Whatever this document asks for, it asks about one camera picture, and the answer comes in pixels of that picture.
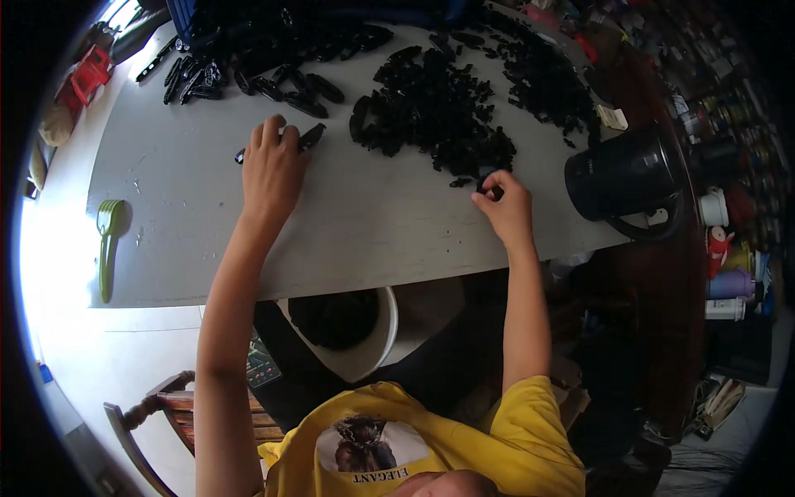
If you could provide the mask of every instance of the left hand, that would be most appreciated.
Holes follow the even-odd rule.
[[[285,118],[274,115],[251,131],[251,141],[243,155],[243,214],[261,229],[268,224],[284,225],[296,207],[309,153],[298,153],[298,129],[279,128]]]

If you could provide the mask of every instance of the wooden chair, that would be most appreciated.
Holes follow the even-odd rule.
[[[150,415],[162,411],[176,435],[185,447],[194,453],[193,446],[193,391],[186,390],[188,383],[196,378],[195,371],[182,371],[178,375],[166,379],[155,386],[140,404],[133,406],[126,413],[115,404],[105,402],[105,414],[113,426],[118,441],[121,442],[127,456],[135,467],[161,495],[176,497],[174,492],[163,483],[160,476],[152,469],[146,458],[135,443],[132,431],[140,426]],[[265,442],[281,441],[285,434],[260,406],[257,399],[249,392],[249,407],[254,421],[254,437],[257,445]]]

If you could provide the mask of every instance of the white table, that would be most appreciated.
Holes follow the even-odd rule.
[[[353,104],[381,87],[372,76],[386,58],[405,46],[430,47],[424,29],[389,27],[394,39],[378,50],[345,62],[301,67],[345,93],[344,105],[324,102],[329,111],[324,120],[260,95],[244,95],[234,82],[222,100],[164,106],[163,80],[176,56],[169,56],[142,84],[134,77],[148,59],[139,57],[108,119],[86,206],[87,216],[93,217],[103,200],[122,199],[132,211],[130,228],[118,240],[107,306],[206,301],[242,208],[240,166],[233,157],[247,144],[251,129],[276,113],[301,132],[318,122],[327,129],[312,151],[296,211],[262,271],[261,298],[399,285],[505,267],[502,244],[469,199],[472,185],[449,188],[454,178],[433,170],[430,156],[416,147],[404,146],[389,158],[351,140]],[[572,40],[544,25],[535,27],[554,38],[575,67],[587,63]],[[172,23],[162,26],[144,52],[156,51],[173,34]],[[475,66],[474,76],[491,80],[496,93],[490,99],[495,105],[491,125],[503,126],[518,150],[514,172],[533,193],[541,259],[629,241],[605,223],[583,219],[568,198],[564,163],[586,148],[587,137],[570,136],[578,147],[570,149],[558,128],[511,106],[501,60],[464,49],[456,64],[467,63]],[[99,250],[98,235],[95,245]],[[91,306],[104,306],[96,276],[89,286]]]

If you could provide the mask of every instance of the green comb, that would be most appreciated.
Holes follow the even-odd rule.
[[[107,280],[107,263],[110,257],[108,247],[113,231],[118,228],[118,213],[122,203],[123,200],[105,200],[97,211],[97,230],[102,237],[99,246],[99,292],[102,294],[102,301],[106,304],[111,299],[111,286]]]

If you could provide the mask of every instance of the t-shirt print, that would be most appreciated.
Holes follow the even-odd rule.
[[[325,429],[317,438],[316,452],[326,471],[382,472],[388,480],[406,477],[408,472],[401,466],[430,456],[413,427],[363,415],[346,417]]]

